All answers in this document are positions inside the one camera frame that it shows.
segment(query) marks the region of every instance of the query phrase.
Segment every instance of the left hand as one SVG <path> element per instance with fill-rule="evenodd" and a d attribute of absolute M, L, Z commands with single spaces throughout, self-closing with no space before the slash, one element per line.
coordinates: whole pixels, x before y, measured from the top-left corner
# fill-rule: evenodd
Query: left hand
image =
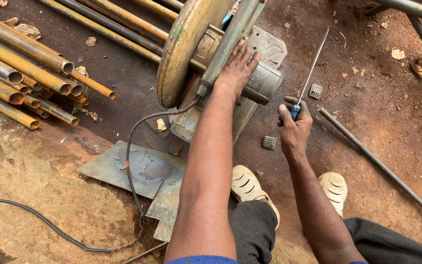
<path fill-rule="evenodd" d="M 213 90 L 231 93 L 237 100 L 250 75 L 260 63 L 260 53 L 255 52 L 252 60 L 249 59 L 252 50 L 249 47 L 249 38 L 241 39 L 235 46 L 218 78 L 214 82 Z"/>

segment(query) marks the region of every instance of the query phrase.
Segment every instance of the blue screwdriver handle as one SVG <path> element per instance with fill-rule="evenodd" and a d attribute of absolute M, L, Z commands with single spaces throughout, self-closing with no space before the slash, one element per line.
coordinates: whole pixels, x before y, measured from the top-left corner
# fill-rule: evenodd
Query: blue screwdriver handle
<path fill-rule="evenodd" d="M 296 105 L 296 104 L 291 106 L 291 117 L 293 118 L 294 121 L 296 121 L 297 114 L 299 113 L 299 111 L 301 111 L 301 106 Z"/>

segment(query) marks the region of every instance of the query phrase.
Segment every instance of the screwdriver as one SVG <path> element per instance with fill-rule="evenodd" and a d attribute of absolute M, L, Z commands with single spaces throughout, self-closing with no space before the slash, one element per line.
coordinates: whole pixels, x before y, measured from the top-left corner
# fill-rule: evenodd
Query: screwdriver
<path fill-rule="evenodd" d="M 312 75 L 312 72 L 314 71 L 315 64 L 317 63 L 318 56 L 320 55 L 320 51 L 322 51 L 322 47 L 324 46 L 325 40 L 327 39 L 329 30 L 330 30 L 330 28 L 327 28 L 327 32 L 325 33 L 325 36 L 322 39 L 322 43 L 320 44 L 320 47 L 318 48 L 317 55 L 315 55 L 314 62 L 312 63 L 312 68 L 310 69 L 310 72 L 308 73 L 307 80 L 305 81 L 305 84 L 304 84 L 304 88 L 302 88 L 301 96 L 297 100 L 297 104 L 295 104 L 291 107 L 291 117 L 294 121 L 296 121 L 297 114 L 299 113 L 299 111 L 301 111 L 301 106 L 299 104 L 301 103 L 302 95 L 305 92 L 305 88 L 307 87 L 308 80 L 310 79 L 310 75 Z"/>

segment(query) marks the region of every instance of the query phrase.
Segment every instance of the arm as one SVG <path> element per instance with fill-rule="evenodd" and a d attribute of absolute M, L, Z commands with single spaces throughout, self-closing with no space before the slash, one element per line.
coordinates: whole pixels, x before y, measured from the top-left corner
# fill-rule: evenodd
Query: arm
<path fill-rule="evenodd" d="M 260 55 L 241 40 L 215 81 L 191 140 L 177 219 L 165 261 L 193 255 L 236 260 L 227 218 L 232 184 L 232 110 Z"/>
<path fill-rule="evenodd" d="M 284 100 L 292 104 L 297 102 L 293 97 Z M 315 257 L 321 264 L 365 261 L 308 164 L 306 148 L 312 117 L 306 103 L 301 101 L 296 122 L 285 105 L 279 106 L 279 118 L 284 122 L 281 149 L 289 164 L 297 211 Z"/>

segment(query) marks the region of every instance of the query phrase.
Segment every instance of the right hand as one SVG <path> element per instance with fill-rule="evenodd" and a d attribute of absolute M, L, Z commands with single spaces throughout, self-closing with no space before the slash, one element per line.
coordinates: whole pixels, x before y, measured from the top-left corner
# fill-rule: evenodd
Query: right hand
<path fill-rule="evenodd" d="M 284 101 L 290 104 L 296 104 L 297 98 L 286 96 Z M 279 120 L 281 120 L 278 126 L 283 127 L 281 130 L 281 149 L 288 160 L 299 159 L 306 155 L 307 141 L 313 120 L 308 111 L 307 104 L 301 101 L 300 106 L 301 111 L 299 111 L 295 122 L 291 117 L 290 106 L 282 104 L 278 109 Z"/>

